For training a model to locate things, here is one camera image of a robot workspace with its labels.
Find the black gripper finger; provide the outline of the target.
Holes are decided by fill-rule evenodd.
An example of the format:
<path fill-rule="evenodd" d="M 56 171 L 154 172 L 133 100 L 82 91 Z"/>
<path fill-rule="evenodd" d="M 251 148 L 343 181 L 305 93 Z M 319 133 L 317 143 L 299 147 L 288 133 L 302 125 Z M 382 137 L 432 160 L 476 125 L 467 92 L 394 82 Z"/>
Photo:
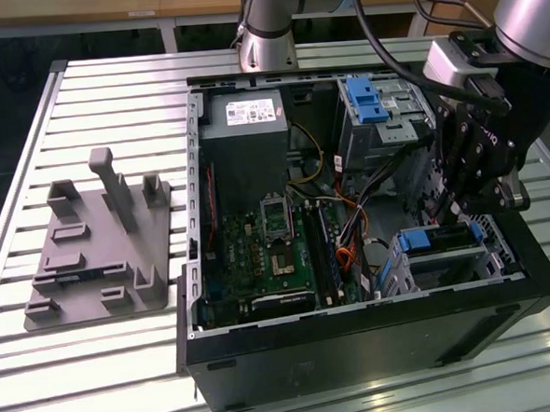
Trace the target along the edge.
<path fill-rule="evenodd" d="M 476 194 L 463 195 L 457 205 L 465 215 L 525 212 L 530 207 L 530 198 L 518 170 L 512 170 L 495 178 Z"/>
<path fill-rule="evenodd" d="M 489 191 L 492 183 L 482 167 L 489 143 L 479 122 L 487 111 L 468 103 L 452 105 L 438 99 L 434 114 L 435 162 L 443 184 L 435 205 L 436 218 L 457 218 L 453 205 L 468 215 L 491 213 L 494 209 L 493 194 Z"/>

